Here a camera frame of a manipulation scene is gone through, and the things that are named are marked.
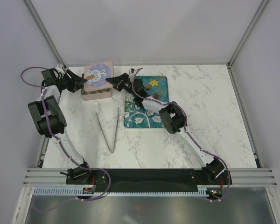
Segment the pink box lid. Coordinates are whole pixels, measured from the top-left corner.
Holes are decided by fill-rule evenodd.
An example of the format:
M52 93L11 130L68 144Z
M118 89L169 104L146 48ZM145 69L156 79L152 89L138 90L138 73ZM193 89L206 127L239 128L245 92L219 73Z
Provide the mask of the pink box lid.
M106 61L87 65L84 68L84 90L86 92L98 91L111 88L106 79L113 77L113 62Z

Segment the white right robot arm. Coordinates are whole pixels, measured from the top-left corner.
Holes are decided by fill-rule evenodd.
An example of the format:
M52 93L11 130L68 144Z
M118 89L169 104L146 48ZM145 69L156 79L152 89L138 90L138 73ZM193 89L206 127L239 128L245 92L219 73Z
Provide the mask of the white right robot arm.
M199 140L187 128L186 112L174 101L163 102L155 99L146 92L143 81L139 78L130 79L124 73L118 77L105 79L117 91L125 90L134 97L134 102L138 107L153 111L159 114L161 121L169 134L180 136L185 145L193 150L197 160L204 171L204 179L209 184L215 184L220 180L221 174L225 170L225 165L218 156L206 151Z

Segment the metal serving tongs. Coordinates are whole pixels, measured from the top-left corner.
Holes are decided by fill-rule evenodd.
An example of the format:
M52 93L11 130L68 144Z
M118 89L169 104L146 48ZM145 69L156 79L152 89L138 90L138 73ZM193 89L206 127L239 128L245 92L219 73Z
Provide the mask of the metal serving tongs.
M112 118L105 119L103 112L96 111L96 118L98 121L99 128L105 140L106 146L111 154L115 153L118 131L119 131L119 119L120 119L120 108L114 110L115 114Z

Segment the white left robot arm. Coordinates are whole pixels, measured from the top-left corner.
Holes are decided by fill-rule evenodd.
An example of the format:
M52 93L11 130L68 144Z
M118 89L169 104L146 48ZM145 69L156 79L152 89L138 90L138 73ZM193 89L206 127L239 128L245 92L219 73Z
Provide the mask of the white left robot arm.
M67 122L58 104L62 91L75 93L83 87L86 79L60 64L56 68L43 70L42 76L42 84L36 85L41 89L40 97L28 104L34 125L38 133L50 139L65 157L69 168L66 173L60 174L67 177L66 183L88 184L92 181L93 173L70 140L66 131Z

